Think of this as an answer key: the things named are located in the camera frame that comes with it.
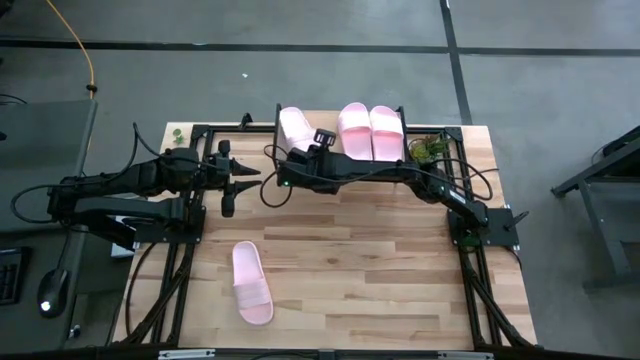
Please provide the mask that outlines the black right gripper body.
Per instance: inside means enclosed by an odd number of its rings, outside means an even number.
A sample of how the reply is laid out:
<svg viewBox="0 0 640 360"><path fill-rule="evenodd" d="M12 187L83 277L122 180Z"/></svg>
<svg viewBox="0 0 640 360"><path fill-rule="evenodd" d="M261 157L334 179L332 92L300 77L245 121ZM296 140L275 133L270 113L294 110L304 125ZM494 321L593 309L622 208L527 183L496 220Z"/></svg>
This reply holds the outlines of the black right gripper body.
<svg viewBox="0 0 640 360"><path fill-rule="evenodd" d="M330 168L333 156L328 147L310 145L307 150L292 148L287 155L288 167Z"/></svg>

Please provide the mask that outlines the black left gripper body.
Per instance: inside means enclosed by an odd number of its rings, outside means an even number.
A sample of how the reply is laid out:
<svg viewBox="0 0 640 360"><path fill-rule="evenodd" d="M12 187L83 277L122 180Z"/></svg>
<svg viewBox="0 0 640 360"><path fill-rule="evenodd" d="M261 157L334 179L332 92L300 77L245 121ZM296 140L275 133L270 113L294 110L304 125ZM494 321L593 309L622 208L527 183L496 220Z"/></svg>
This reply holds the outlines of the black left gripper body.
<svg viewBox="0 0 640 360"><path fill-rule="evenodd" d="M219 142L218 151L204 162L198 184L199 190L222 192L221 213L225 218L230 218L235 213L235 186L230 180L232 173L230 150L229 140Z"/></svg>

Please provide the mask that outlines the pink foam slide sandal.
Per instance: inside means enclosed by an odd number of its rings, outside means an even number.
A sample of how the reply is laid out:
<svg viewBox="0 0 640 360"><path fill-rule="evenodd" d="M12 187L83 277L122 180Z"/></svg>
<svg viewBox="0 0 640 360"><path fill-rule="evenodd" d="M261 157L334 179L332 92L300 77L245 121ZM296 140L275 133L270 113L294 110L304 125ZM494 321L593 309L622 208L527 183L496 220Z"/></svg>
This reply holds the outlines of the pink foam slide sandal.
<svg viewBox="0 0 640 360"><path fill-rule="evenodd" d="M232 249L233 291L242 319L256 326L268 324L274 304L257 247L251 241Z"/></svg>
<svg viewBox="0 0 640 360"><path fill-rule="evenodd" d="M404 159L404 128L398 114L387 106L375 106L369 113L373 158L395 162Z"/></svg>
<svg viewBox="0 0 640 360"><path fill-rule="evenodd" d="M360 102L346 105L337 122L344 153L355 160L372 160L371 122L366 106Z"/></svg>
<svg viewBox="0 0 640 360"><path fill-rule="evenodd" d="M287 152L305 154L315 145L317 129L312 127L304 113L296 107L286 107L279 112L277 144Z"/></svg>

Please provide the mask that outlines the green potted plant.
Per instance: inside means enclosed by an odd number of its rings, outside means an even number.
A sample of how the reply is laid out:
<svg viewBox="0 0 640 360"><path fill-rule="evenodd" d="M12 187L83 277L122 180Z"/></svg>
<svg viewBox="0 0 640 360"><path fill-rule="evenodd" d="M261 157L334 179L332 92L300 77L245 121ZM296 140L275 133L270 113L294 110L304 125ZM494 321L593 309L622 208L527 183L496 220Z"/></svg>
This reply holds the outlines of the green potted plant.
<svg viewBox="0 0 640 360"><path fill-rule="evenodd" d="M408 148L411 159L420 165L425 165L445 156L449 150L449 140L443 135L426 135L411 140Z"/></svg>

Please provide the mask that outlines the white power box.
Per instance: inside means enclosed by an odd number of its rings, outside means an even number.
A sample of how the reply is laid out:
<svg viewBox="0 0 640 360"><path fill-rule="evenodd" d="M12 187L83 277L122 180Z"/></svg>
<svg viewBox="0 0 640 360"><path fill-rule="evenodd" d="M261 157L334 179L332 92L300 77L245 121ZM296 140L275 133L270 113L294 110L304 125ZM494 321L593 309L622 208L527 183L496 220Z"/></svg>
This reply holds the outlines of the white power box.
<svg viewBox="0 0 640 360"><path fill-rule="evenodd" d="M123 217L123 216L116 216L115 220L118 223L124 225L124 218L125 217ZM114 258L114 259L122 259L122 258L132 257L132 256L134 256L134 254L135 254L135 252L137 250L137 246L138 245L134 245L133 250L130 250L130 249L121 247L119 245L112 244L110 256L111 256L111 258Z"/></svg>

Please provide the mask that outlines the grey office desk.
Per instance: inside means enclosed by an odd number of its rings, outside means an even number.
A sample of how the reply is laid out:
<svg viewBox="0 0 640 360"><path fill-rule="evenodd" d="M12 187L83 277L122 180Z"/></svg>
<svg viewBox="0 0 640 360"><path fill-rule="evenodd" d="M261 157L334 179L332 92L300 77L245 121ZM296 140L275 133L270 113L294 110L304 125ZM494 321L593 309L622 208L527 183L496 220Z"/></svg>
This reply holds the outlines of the grey office desk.
<svg viewBox="0 0 640 360"><path fill-rule="evenodd" d="M112 333L124 293L128 258L111 258L111 244L47 224L45 185L92 170L122 168L133 132L122 128L107 147L90 147L97 104L90 100L0 106L0 249L23 248L19 301L0 306L0 354L101 345ZM43 276L70 274L63 313L43 318L37 291Z"/></svg>

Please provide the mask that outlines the black computer mouse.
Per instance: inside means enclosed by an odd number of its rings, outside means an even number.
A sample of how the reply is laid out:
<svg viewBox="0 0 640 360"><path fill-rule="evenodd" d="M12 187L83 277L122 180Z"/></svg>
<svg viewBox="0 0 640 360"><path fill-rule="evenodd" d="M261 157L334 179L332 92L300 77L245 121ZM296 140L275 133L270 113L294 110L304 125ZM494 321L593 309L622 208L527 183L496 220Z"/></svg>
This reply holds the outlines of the black computer mouse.
<svg viewBox="0 0 640 360"><path fill-rule="evenodd" d="M37 304L43 318L55 318L66 308L70 274L56 268L47 272L38 287Z"/></svg>

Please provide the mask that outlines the black keyboard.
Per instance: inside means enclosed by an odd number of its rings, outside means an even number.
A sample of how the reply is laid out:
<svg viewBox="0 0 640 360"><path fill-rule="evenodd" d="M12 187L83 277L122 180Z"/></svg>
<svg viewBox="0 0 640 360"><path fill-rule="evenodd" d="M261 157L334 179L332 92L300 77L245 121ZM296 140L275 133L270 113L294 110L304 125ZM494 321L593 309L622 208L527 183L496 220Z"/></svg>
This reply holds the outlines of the black keyboard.
<svg viewBox="0 0 640 360"><path fill-rule="evenodd" d="M0 306L19 301L24 257L23 248L0 249Z"/></svg>

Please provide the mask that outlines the black aluminium rig frame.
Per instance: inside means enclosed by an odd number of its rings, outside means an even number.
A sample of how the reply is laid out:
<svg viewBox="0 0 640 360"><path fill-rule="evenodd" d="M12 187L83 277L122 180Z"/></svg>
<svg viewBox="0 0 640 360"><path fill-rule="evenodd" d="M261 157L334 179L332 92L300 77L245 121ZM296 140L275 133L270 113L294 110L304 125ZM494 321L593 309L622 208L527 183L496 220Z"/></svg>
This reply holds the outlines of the black aluminium rig frame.
<svg viewBox="0 0 640 360"><path fill-rule="evenodd" d="M447 210L404 185L358 182L336 195L278 187L269 123L220 123L216 140L260 170L264 187L221 215L205 195L178 343L182 347L469 350L473 346ZM264 326L245 322L233 291L232 249L253 242L274 304Z"/></svg>

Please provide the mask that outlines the wooden shelf black metal frame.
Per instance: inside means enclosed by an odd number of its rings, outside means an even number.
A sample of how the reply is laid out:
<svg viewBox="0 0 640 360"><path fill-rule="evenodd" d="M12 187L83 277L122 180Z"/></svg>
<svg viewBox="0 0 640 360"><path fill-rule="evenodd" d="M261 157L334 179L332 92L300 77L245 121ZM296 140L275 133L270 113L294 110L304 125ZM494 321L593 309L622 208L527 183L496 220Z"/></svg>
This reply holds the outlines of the wooden shelf black metal frame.
<svg viewBox="0 0 640 360"><path fill-rule="evenodd" d="M279 130L278 130L279 112L281 110L279 110L278 114L277 114L277 116L278 116L277 135L276 135L276 140L274 141L274 143L277 146L278 146L277 137L278 137L278 134L279 134ZM342 110L340 110L340 111L301 110L301 111L304 113L305 117L307 118L308 122L311 124L312 127L316 128L316 129L325 129L325 130L329 130L329 131L334 132L336 134L336 141L335 141L335 144L332 147L330 147L330 149L331 149L332 152L345 154L344 151L343 151L342 142L340 140L339 130L338 130L338 126L337 126L338 116L339 116L339 114L340 114L340 112ZM405 160L406 159L406 155L405 155L405 153L406 153L406 151L405 151L405 148L406 148L405 125L404 125L404 122L402 120L401 115L397 111L395 111L395 112L398 114L398 117L401 119L402 125L403 125L403 128L404 128L404 141L405 141L405 143L404 143L404 159L403 160ZM283 150L280 147L280 150L278 151L278 157L284 159L286 157L286 155L285 155L286 152L287 152L286 150Z"/></svg>

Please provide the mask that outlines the silver metal bracket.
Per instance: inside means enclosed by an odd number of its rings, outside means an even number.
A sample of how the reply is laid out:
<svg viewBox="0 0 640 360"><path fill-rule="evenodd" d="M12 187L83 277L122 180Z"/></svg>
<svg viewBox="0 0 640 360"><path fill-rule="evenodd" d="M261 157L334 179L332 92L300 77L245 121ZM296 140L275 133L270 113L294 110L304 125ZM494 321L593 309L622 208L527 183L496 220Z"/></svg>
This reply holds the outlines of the silver metal bracket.
<svg viewBox="0 0 640 360"><path fill-rule="evenodd" d="M215 356L214 349L172 349L160 351L157 360L209 360Z"/></svg>
<svg viewBox="0 0 640 360"><path fill-rule="evenodd" d="M494 360L494 355L484 352L439 351L438 360Z"/></svg>

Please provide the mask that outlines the black metal cart frame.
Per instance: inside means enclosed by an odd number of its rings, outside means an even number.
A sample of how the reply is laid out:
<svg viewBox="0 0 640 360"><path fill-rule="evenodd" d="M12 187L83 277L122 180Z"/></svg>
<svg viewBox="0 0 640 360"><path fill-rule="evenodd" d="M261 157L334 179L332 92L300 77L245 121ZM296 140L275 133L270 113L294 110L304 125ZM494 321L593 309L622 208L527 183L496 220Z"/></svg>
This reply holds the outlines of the black metal cart frame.
<svg viewBox="0 0 640 360"><path fill-rule="evenodd" d="M640 285L625 249L640 247L640 125L597 151L589 167L553 187L562 198L577 190L596 237L604 244L613 274L584 283L587 291Z"/></svg>

